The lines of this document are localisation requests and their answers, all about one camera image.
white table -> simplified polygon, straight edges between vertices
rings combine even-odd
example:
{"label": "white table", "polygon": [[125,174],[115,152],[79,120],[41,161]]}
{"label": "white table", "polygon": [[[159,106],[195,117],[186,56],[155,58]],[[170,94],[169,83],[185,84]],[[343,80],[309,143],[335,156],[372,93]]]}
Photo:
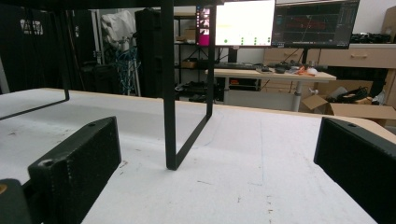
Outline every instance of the white table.
{"label": "white table", "polygon": [[[0,114],[62,97],[0,95]],[[177,102],[177,142],[205,105]],[[313,163],[320,116],[215,105],[177,171],[165,167],[161,100],[71,91],[69,102],[0,120],[0,179],[27,166],[83,125],[116,116],[122,163],[84,223],[375,223]],[[349,119],[396,143],[369,120]]]}
{"label": "white table", "polygon": [[224,104],[227,105],[229,101],[229,90],[230,90],[230,77],[236,78],[254,78],[254,79],[277,79],[277,80],[287,80],[296,81],[297,87],[294,93],[292,111],[298,111],[301,101],[303,82],[329,82],[331,80],[336,80],[336,77],[329,75],[327,73],[319,72],[316,76],[298,76],[294,74],[278,74],[275,73],[271,68],[272,73],[259,73],[255,70],[236,70],[236,69],[215,69],[215,77],[225,77],[225,87],[224,87]]}

monitor stand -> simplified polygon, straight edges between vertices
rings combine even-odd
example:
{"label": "monitor stand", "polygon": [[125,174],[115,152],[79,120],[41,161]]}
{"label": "monitor stand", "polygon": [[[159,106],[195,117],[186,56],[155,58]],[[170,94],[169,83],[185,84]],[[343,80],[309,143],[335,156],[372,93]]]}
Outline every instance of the monitor stand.
{"label": "monitor stand", "polygon": [[237,63],[238,49],[228,48],[228,63]]}

electronic equipment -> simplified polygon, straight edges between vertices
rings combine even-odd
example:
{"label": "electronic equipment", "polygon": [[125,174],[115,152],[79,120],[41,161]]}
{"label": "electronic equipment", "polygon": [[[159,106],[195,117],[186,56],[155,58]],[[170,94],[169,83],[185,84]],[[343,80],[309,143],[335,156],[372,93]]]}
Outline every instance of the electronic equipment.
{"label": "electronic equipment", "polygon": [[[275,4],[276,0],[225,1],[217,6],[216,46],[270,48]],[[196,43],[208,46],[210,8],[197,6],[196,13]]]}
{"label": "electronic equipment", "polygon": [[276,5],[273,48],[348,49],[360,0]]}
{"label": "electronic equipment", "polygon": [[220,69],[256,70],[263,69],[265,67],[266,66],[251,63],[215,63],[215,68]]}
{"label": "electronic equipment", "polygon": [[163,38],[161,35],[161,11],[145,8],[134,13],[136,21],[136,45],[141,65],[139,81],[141,96],[163,97]]}

scratch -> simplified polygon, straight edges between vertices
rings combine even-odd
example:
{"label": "scratch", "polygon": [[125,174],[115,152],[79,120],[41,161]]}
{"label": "scratch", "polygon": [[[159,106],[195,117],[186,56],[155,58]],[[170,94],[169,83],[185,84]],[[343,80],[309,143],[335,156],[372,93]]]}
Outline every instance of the scratch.
{"label": "scratch", "polygon": [[247,182],[249,185],[255,185],[255,186],[262,186],[262,184],[256,184],[256,183],[250,183],[250,182]]}
{"label": "scratch", "polygon": [[128,161],[122,161],[122,162],[123,162],[123,164],[120,166],[120,168],[122,168],[128,164]]}
{"label": "scratch", "polygon": [[204,181],[201,181],[201,180],[197,180],[197,182],[199,182],[199,183],[203,183],[203,184],[212,185],[211,183],[207,183],[207,182],[204,182]]}

black metal frame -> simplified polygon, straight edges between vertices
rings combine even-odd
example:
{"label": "black metal frame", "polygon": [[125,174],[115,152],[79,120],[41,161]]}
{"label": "black metal frame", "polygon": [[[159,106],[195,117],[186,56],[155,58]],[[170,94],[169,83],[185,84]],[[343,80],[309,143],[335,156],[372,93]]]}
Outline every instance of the black metal frame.
{"label": "black metal frame", "polygon": [[[206,114],[201,122],[197,125],[190,137],[177,153],[176,144],[176,111],[175,111],[175,90],[174,90],[174,73],[173,65],[175,58],[174,49],[174,3],[172,1],[162,1],[161,19],[163,22],[163,52],[167,52],[173,57],[163,57],[163,112],[165,122],[165,154],[166,167],[170,170],[177,170],[184,158],[189,153],[193,143],[198,138],[202,129],[205,127],[213,111],[213,82],[214,82],[214,61],[215,61],[215,24],[216,19],[210,20],[209,33],[209,52],[208,52],[208,76],[207,76],[207,96],[206,96]],[[210,8],[211,18],[216,18],[216,5]]]}
{"label": "black metal frame", "polygon": [[[55,22],[55,27],[58,27],[58,29],[55,29],[55,35],[58,38],[58,42],[59,42],[59,48],[60,48],[60,52],[67,52],[66,50],[66,44],[67,44],[67,40],[66,37],[68,35],[68,31],[65,29],[65,25],[67,24],[67,19],[65,16],[65,13],[62,11],[58,11],[56,13],[54,13],[54,22]],[[57,104],[61,104],[63,102],[66,102],[68,100],[70,100],[70,95],[69,95],[69,88],[70,88],[70,82],[68,79],[68,69],[70,69],[70,65],[66,65],[65,63],[67,63],[67,58],[65,53],[61,53],[59,54],[60,58],[59,58],[59,65],[60,65],[60,73],[62,76],[62,82],[64,85],[64,99],[57,101],[57,102],[53,102],[50,104],[46,104],[46,105],[41,105],[41,106],[37,106],[31,109],[27,109],[27,110],[22,110],[20,112],[16,112],[10,115],[5,115],[3,117],[0,117],[0,120],[2,119],[9,119],[12,117],[16,117],[22,114],[26,114],[26,113],[30,113],[42,108],[46,108],[52,105],[57,105]]]}
{"label": "black metal frame", "polygon": [[188,154],[193,143],[205,127],[213,111],[213,95],[214,95],[214,61],[215,61],[215,24],[216,20],[210,20],[210,41],[208,50],[208,75],[207,75],[207,96],[206,96],[206,114],[202,118],[201,122],[197,125],[194,131],[191,133],[188,140],[185,142],[183,147],[177,153],[176,144],[176,110],[175,110],[175,90],[174,90],[174,2],[175,6],[211,6],[211,17],[216,18],[216,5],[221,5],[224,0],[0,0],[0,3],[9,4],[20,7],[32,7],[37,9],[52,10],[55,12],[55,21],[57,27],[59,27],[58,38],[61,47],[61,58],[60,68],[62,77],[64,80],[64,93],[65,99],[49,105],[43,105],[31,110],[22,111],[14,114],[13,116],[6,116],[0,119],[14,117],[20,114],[28,113],[40,108],[44,108],[50,105],[56,105],[69,100],[68,87],[69,82],[67,75],[72,72],[72,66],[70,66],[71,56],[73,51],[66,49],[66,37],[67,37],[67,15],[65,10],[67,9],[84,9],[84,8],[115,8],[115,7],[157,7],[160,6],[162,10],[162,36],[163,36],[163,112],[164,112],[164,127],[165,127],[165,156],[166,156],[166,167],[170,170],[176,170],[179,165],[183,162],[184,158]]}

